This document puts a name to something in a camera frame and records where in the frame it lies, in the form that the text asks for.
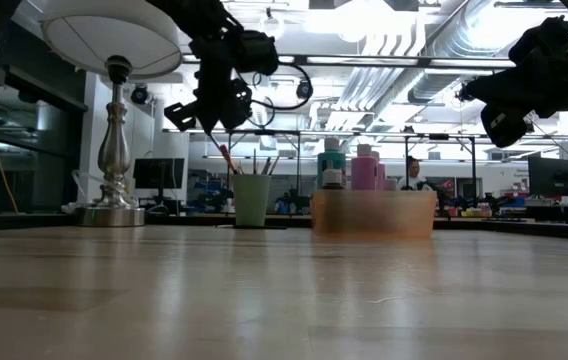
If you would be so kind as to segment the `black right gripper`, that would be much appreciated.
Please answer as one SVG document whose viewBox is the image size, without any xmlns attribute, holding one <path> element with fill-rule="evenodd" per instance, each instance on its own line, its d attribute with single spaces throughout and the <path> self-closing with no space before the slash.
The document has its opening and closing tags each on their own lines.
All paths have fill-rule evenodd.
<svg viewBox="0 0 568 360">
<path fill-rule="evenodd" d="M 525 31 L 509 58 L 513 68 L 466 84 L 466 94 L 485 103 L 482 124 L 499 148 L 527 133 L 529 113 L 547 118 L 568 111 L 568 22 L 547 19 Z"/>
</svg>

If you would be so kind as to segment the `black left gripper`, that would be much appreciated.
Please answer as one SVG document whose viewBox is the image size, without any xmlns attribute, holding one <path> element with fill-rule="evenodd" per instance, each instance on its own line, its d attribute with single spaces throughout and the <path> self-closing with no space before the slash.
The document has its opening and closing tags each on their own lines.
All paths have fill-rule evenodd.
<svg viewBox="0 0 568 360">
<path fill-rule="evenodd" d="M 218 124 L 232 130 L 252 116 L 252 91 L 239 78 L 206 80 L 193 94 L 194 101 L 178 102 L 164 109 L 164 116 L 181 132 L 194 129 L 196 124 L 206 134 Z"/>
</svg>

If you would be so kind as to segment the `wide paintbrush orange bristles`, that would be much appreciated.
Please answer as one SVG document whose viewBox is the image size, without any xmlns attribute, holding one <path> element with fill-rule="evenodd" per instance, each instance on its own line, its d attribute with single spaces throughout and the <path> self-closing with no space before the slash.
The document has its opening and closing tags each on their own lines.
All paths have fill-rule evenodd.
<svg viewBox="0 0 568 360">
<path fill-rule="evenodd" d="M 233 160 L 232 160 L 232 158 L 231 158 L 231 155 L 230 155 L 230 152 L 229 152 L 228 148 L 227 148 L 225 145 L 221 145 L 221 146 L 219 147 L 219 150 L 220 150 L 220 153 L 221 153 L 221 155 L 223 156 L 225 162 L 227 163 L 227 165 L 228 165 L 230 171 L 231 171 L 233 174 L 237 174 L 237 173 L 238 173 L 237 168 L 235 167 L 235 164 L 234 164 L 234 162 L 233 162 Z"/>
</svg>

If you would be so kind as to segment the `large teal blue paint bottle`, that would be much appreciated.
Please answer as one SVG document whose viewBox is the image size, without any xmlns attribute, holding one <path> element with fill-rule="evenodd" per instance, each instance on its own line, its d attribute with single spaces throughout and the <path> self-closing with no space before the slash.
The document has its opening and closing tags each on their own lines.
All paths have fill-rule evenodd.
<svg viewBox="0 0 568 360">
<path fill-rule="evenodd" d="M 323 172 L 327 168 L 327 163 L 331 162 L 333 167 L 341 173 L 341 183 L 346 186 L 346 156 L 341 152 L 340 140 L 329 137 L 324 140 L 324 151 L 317 155 L 317 188 L 323 186 Z"/>
</svg>

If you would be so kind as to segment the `small black screen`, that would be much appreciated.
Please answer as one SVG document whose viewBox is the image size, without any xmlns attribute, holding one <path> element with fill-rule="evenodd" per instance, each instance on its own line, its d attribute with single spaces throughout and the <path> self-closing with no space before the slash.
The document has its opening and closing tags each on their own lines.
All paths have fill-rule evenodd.
<svg viewBox="0 0 568 360">
<path fill-rule="evenodd" d="M 133 167 L 134 189 L 156 190 L 159 197 L 170 191 L 179 200 L 184 167 L 184 158 L 138 158 Z"/>
</svg>

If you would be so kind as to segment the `green plastic cup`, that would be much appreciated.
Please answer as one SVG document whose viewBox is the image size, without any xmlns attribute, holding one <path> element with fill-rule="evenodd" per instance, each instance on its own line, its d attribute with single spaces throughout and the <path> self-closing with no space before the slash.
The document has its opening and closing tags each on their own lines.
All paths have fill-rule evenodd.
<svg viewBox="0 0 568 360">
<path fill-rule="evenodd" d="M 271 178 L 268 175 L 241 174 L 231 178 L 235 203 L 235 225 L 263 227 L 268 207 Z"/>
</svg>

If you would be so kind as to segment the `black computer monitor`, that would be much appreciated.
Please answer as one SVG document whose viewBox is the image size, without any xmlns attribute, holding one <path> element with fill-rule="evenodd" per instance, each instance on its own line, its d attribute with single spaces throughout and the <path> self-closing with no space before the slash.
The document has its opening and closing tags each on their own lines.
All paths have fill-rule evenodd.
<svg viewBox="0 0 568 360">
<path fill-rule="evenodd" d="M 568 160 L 528 158 L 529 194 L 568 196 Z"/>
</svg>

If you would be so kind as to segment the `person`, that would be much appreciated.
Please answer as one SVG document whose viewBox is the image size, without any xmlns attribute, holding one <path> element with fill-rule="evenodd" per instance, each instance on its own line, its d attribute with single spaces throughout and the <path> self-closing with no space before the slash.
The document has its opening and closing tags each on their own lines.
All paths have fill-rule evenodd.
<svg viewBox="0 0 568 360">
<path fill-rule="evenodd" d="M 413 156 L 407 158 L 408 175 L 398 182 L 400 190 L 432 191 L 433 188 L 426 178 L 420 175 L 419 160 Z"/>
</svg>

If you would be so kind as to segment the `table lamp white shade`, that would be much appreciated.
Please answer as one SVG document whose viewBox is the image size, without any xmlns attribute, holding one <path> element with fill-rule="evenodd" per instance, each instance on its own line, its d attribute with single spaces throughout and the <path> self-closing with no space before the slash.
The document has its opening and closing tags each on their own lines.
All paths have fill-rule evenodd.
<svg viewBox="0 0 568 360">
<path fill-rule="evenodd" d="M 125 139 L 124 85 L 174 72 L 182 63 L 173 20 L 145 0 L 49 0 L 40 20 L 47 45 L 65 61 L 112 83 L 105 135 L 97 154 L 101 197 L 80 205 L 86 227 L 142 226 L 145 211 L 126 192 L 131 155 Z"/>
</svg>

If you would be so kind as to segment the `orange translucent plastic bin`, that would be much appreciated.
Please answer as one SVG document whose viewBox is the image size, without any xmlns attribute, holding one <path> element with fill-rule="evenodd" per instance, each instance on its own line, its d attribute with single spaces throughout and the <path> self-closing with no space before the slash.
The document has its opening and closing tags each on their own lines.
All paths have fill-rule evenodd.
<svg viewBox="0 0 568 360">
<path fill-rule="evenodd" d="M 434 191 L 318 190 L 311 198 L 319 236 L 428 238 L 435 220 Z"/>
</svg>

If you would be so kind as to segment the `black round wall fixture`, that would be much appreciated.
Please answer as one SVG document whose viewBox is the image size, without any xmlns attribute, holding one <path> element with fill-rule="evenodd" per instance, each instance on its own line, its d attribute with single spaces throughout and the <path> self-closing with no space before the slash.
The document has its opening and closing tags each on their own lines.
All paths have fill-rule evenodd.
<svg viewBox="0 0 568 360">
<path fill-rule="evenodd" d="M 137 105 L 147 105 L 153 99 L 146 84 L 136 84 L 130 94 L 130 100 Z"/>
</svg>

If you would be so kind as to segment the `black background workbench frame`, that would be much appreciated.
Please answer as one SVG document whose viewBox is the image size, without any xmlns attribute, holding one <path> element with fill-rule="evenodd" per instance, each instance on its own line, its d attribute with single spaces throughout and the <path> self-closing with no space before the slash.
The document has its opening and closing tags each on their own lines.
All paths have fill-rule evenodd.
<svg viewBox="0 0 568 360">
<path fill-rule="evenodd" d="M 270 185 L 269 201 L 275 204 L 280 198 L 298 199 L 302 204 L 294 207 L 296 214 L 309 207 L 317 182 L 317 155 L 324 151 L 324 140 L 329 137 L 340 140 L 341 152 L 347 159 L 356 156 L 358 144 L 369 144 L 380 153 L 384 164 L 404 165 L 408 156 L 442 164 L 475 166 L 478 163 L 477 141 L 455 134 L 277 129 L 215 129 L 212 133 L 221 145 L 227 146 L 232 160 L 236 163 L 241 160 L 244 167 L 252 163 L 253 149 L 257 150 L 260 165 L 271 157 L 272 167 L 280 156 Z M 213 146 L 202 129 L 189 129 L 184 134 L 191 142 L 207 141 Z"/>
</svg>

